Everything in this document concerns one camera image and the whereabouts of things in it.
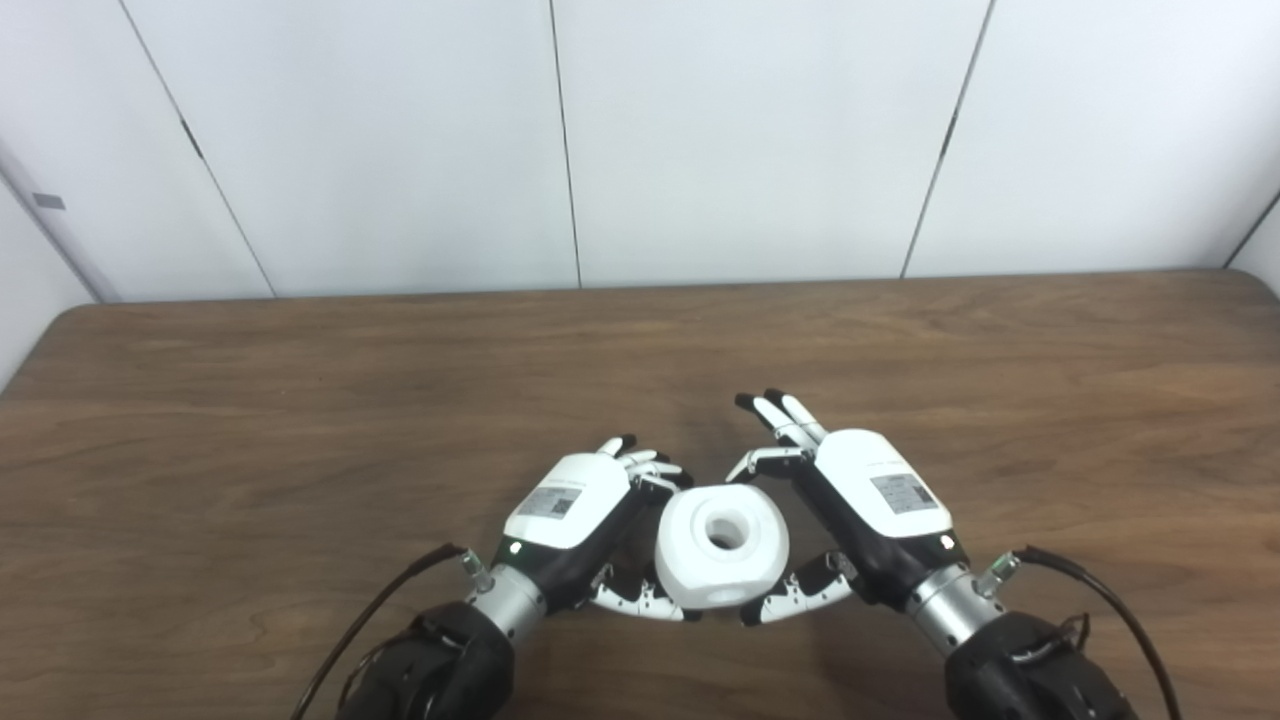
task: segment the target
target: black fingertip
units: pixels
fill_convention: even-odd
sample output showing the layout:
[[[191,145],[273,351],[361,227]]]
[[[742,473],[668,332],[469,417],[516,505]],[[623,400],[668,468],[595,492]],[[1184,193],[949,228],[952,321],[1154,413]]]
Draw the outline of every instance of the black fingertip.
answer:
[[[764,611],[765,597],[768,596],[758,597],[739,609],[737,616],[742,619],[744,625],[754,628],[760,624],[760,612]]]
[[[768,389],[764,391],[764,398],[768,400],[769,402],[777,405],[778,407],[782,407],[782,398],[785,396],[787,396],[787,395],[790,395],[790,393],[782,392],[781,389],[778,389],[776,387],[771,387],[771,388],[768,388]]]

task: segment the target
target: black joint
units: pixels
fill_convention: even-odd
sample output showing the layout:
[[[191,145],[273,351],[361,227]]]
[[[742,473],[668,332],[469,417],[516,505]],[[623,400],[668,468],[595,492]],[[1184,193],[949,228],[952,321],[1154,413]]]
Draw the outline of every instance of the black joint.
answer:
[[[840,578],[840,570],[827,564],[827,553],[824,552],[796,568],[794,575],[800,585],[800,592],[814,596],[827,589],[831,583],[835,583]]]
[[[605,584],[614,594],[627,602],[637,602],[644,591],[643,577],[635,571],[613,569],[613,577]]]
[[[863,578],[861,575],[855,577],[849,580],[849,588],[854,591],[858,597],[863,598],[863,602],[867,605],[878,605],[876,596],[872,593],[870,588],[867,587],[867,578]]]
[[[755,462],[756,473],[771,478],[787,479],[795,475],[795,457],[768,457]]]
[[[664,487],[653,483],[641,483],[641,486],[640,493],[644,496],[644,503],[649,507],[666,505],[671,500],[671,491]]]

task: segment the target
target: robotic hand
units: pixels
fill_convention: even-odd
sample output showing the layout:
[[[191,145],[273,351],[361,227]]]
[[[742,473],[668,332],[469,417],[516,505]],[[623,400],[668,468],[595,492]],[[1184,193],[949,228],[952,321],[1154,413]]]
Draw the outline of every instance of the robotic hand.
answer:
[[[376,606],[403,580],[448,556],[462,555],[475,591],[463,602],[424,611],[370,651],[347,679],[339,720],[492,717],[511,696],[516,643],[544,616],[586,601],[644,618],[696,619],[672,603],[655,580],[627,578],[609,562],[646,506],[662,505],[692,486],[658,452],[625,454],[634,443],[634,436],[616,437],[596,452],[561,459],[507,518],[492,570],[474,552],[453,546],[411,565],[339,642],[303,693],[294,719]]]
[[[1124,694],[1082,652],[1087,616],[1074,633],[1070,623],[1006,611],[996,597],[1020,561],[1039,562],[1091,584],[1120,611],[1156,670],[1171,717],[1178,717],[1155,647],[1119,598],[1083,568],[1028,548],[1001,556],[974,577],[951,514],[883,436],[828,433],[799,400],[777,389],[764,397],[739,395],[736,404],[755,414],[782,447],[748,452],[726,482],[759,474],[790,479],[838,546],[744,606],[744,624],[780,620],[856,593],[908,615],[946,657],[947,703],[961,720],[1135,719]]]

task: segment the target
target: metal cylinder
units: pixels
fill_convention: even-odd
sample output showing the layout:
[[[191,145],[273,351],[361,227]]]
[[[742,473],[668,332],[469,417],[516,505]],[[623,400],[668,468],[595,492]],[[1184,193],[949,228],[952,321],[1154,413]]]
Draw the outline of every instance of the metal cylinder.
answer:
[[[998,600],[978,592],[974,577],[963,565],[948,565],[929,575],[906,605],[906,614],[943,656],[1004,611]]]
[[[511,644],[518,644],[547,614],[547,601],[532,580],[508,565],[490,571],[493,585],[472,592],[467,602],[502,630]]]
[[[462,553],[462,569],[471,578],[471,583],[476,587],[477,593],[486,593],[493,589],[493,575],[489,569],[484,566],[484,560],[476,555],[476,551],[467,548]]]

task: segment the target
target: wooden table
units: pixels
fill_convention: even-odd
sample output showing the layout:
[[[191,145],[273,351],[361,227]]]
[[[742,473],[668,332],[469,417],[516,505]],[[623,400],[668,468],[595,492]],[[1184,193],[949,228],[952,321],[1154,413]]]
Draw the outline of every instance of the wooden table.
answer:
[[[1110,582],[1188,717],[1280,716],[1280,304],[1229,272],[74,310],[0,396],[3,715],[285,717],[410,559],[489,555],[561,455],[612,433],[716,483],[767,445],[732,405],[767,386],[886,433],[977,562],[1030,542]],[[764,487],[795,560],[829,546]],[[355,650],[463,591],[416,580]],[[1006,601],[1093,612],[1089,655],[1164,716],[1085,588],[1028,569]],[[755,629],[556,616],[503,716],[948,714],[910,623],[849,601]]]

